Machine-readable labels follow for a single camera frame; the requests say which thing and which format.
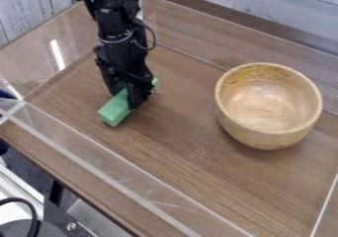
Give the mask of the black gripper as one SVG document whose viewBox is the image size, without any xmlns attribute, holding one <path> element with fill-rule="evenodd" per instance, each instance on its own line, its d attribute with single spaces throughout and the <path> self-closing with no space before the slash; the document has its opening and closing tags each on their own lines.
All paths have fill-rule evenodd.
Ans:
<svg viewBox="0 0 338 237">
<path fill-rule="evenodd" d="M 155 77 L 147 65 L 151 49 L 146 37 L 100 39 L 94 48 L 95 62 L 111 95 L 116 96 L 126 88 L 126 82 L 131 82 L 127 84 L 131 110 L 135 110 L 152 95 L 154 85 L 150 81 Z"/>
</svg>

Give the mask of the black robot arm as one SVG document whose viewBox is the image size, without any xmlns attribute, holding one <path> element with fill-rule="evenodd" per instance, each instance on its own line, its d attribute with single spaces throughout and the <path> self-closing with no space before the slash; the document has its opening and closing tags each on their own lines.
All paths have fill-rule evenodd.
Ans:
<svg viewBox="0 0 338 237">
<path fill-rule="evenodd" d="M 147 32 L 151 28 L 138 18 L 140 0 L 82 1 L 96 23 L 98 45 L 92 48 L 96 65 L 112 96 L 127 90 L 127 106 L 136 109 L 150 98 L 155 86 L 147 65 Z"/>
</svg>

